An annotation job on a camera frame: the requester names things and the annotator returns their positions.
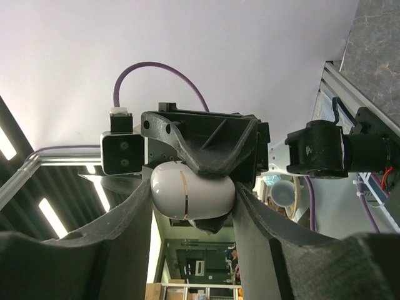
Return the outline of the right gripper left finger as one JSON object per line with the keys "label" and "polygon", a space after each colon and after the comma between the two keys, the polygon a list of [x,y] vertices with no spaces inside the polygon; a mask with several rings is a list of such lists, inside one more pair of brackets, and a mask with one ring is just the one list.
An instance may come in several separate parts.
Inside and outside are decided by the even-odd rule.
{"label": "right gripper left finger", "polygon": [[143,181],[60,240],[1,233],[1,299],[144,299],[153,203]]}

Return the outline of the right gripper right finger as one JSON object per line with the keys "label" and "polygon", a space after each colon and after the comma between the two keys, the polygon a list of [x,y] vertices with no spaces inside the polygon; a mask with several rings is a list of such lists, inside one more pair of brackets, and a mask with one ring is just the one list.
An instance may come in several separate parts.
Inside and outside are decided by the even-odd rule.
{"label": "right gripper right finger", "polygon": [[334,239],[292,222],[236,183],[232,210],[246,299],[398,299],[399,236]]}

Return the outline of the white earbud charging case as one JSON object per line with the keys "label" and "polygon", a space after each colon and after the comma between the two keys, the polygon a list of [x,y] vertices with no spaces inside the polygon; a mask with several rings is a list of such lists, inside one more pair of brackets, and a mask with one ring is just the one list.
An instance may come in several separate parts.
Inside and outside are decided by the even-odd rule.
{"label": "white earbud charging case", "polygon": [[234,206],[235,186],[230,177],[201,177],[183,161],[164,162],[151,174],[156,209],[177,220],[218,218]]}

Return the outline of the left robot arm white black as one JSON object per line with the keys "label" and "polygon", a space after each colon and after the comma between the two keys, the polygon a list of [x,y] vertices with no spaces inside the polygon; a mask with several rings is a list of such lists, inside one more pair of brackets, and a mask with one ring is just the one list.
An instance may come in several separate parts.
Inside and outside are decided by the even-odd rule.
{"label": "left robot arm white black", "polygon": [[[150,149],[175,152],[149,161],[156,209],[205,233],[216,234],[226,223],[236,184],[252,188],[256,176],[269,170],[269,125],[256,116],[186,111],[161,103],[157,111],[142,114],[141,126]],[[289,133],[284,143],[289,174],[341,179],[399,167],[399,138],[365,107],[350,134],[337,121],[315,120]]]}

